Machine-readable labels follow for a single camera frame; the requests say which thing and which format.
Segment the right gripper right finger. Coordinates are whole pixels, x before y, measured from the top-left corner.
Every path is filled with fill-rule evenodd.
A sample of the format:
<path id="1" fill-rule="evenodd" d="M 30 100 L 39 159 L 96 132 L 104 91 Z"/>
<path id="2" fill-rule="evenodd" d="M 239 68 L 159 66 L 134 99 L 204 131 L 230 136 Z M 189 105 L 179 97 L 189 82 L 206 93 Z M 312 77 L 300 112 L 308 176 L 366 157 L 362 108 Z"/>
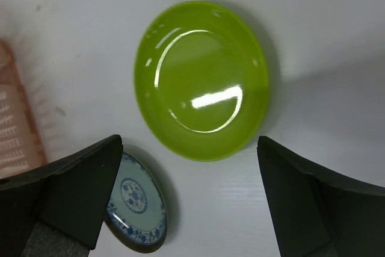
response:
<path id="1" fill-rule="evenodd" d="M 384 256 L 384 188 L 297 155 L 269 137 L 257 157 L 281 256 Z"/>

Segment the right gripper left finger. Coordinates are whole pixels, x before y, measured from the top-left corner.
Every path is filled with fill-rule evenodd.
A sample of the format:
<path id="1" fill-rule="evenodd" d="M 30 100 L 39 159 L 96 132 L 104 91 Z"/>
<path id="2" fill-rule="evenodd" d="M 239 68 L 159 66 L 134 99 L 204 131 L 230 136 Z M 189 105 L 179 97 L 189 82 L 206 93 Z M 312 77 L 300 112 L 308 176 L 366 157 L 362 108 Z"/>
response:
<path id="1" fill-rule="evenodd" d="M 88 256 L 123 153 L 111 135 L 37 169 L 1 179 L 1 256 Z"/>

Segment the green plate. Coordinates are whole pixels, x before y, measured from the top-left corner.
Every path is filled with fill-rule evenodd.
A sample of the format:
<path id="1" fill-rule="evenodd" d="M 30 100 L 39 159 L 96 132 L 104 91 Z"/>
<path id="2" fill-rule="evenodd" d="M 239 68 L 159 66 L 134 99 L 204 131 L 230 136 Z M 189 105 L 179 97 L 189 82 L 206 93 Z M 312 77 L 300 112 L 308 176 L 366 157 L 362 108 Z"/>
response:
<path id="1" fill-rule="evenodd" d="M 134 65 L 138 106 L 154 136 L 195 161 L 233 155 L 255 136 L 270 96 L 260 42 L 236 13 L 208 1 L 163 11 Z"/>

